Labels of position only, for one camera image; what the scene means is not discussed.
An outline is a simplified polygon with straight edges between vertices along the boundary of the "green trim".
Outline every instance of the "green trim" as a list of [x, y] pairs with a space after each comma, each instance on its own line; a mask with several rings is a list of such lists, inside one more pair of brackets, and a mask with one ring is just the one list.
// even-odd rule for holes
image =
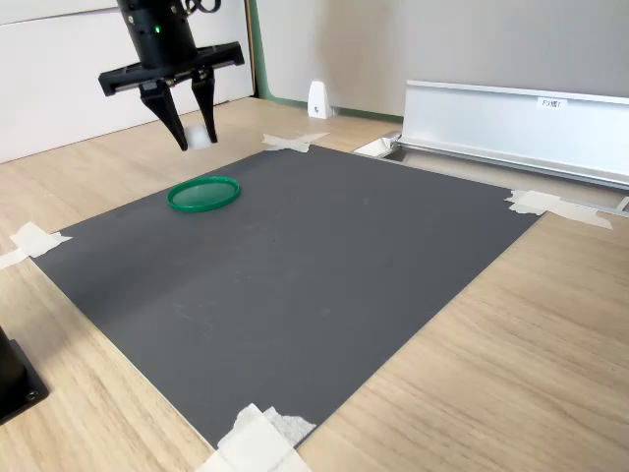
[[[262, 35], [259, 30], [257, 0], [249, 0], [249, 14], [252, 23], [252, 43], [254, 46], [254, 67], [256, 68], [257, 96], [265, 100], [271, 100], [285, 105], [293, 105], [306, 108], [307, 104], [304, 101], [278, 98], [271, 93], [271, 90], [269, 90], [266, 67], [264, 66], [264, 49], [262, 47]], [[335, 111], [339, 115], [357, 116], [359, 118], [370, 118], [373, 120], [391, 121], [394, 123], [402, 123], [403, 121], [403, 118], [401, 116], [371, 113], [368, 111], [353, 110], [350, 108], [335, 108]]]

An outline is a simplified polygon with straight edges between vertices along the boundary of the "black metal base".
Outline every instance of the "black metal base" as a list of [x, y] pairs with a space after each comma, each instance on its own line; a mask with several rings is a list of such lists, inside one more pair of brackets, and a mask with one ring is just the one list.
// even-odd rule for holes
[[35, 371], [16, 340], [9, 341], [11, 349], [27, 368], [26, 374], [0, 402], [0, 425], [15, 418], [48, 396], [48, 388]]

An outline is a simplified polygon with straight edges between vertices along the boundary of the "white wall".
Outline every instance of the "white wall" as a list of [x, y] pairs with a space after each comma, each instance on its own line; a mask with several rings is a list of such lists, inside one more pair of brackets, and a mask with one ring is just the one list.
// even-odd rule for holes
[[112, 8], [116, 0], [3, 0], [0, 25]]
[[407, 80], [629, 96], [627, 0], [257, 0], [268, 85], [401, 115]]
[[[243, 48], [244, 66], [216, 71], [215, 103], [253, 94], [244, 1], [197, 12], [190, 24], [198, 47]], [[156, 119], [137, 89], [105, 97], [98, 83], [101, 72], [138, 62], [117, 9], [2, 26], [0, 60], [0, 162]], [[199, 109], [190, 83], [172, 91], [179, 113]]]

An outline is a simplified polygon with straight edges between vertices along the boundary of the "green lid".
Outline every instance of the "green lid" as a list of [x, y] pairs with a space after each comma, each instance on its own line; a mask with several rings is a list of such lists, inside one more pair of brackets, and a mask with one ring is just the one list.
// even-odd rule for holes
[[227, 177], [202, 177], [179, 184], [166, 196], [177, 211], [195, 212], [231, 204], [240, 195], [240, 185]]

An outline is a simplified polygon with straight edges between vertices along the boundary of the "label sticker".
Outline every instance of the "label sticker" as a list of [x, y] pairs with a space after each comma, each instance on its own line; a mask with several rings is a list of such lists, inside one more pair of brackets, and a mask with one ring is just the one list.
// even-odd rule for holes
[[568, 106], [568, 100], [564, 98], [546, 98], [541, 96], [538, 98], [538, 108], [543, 108], [544, 110], [563, 110], [566, 106]]

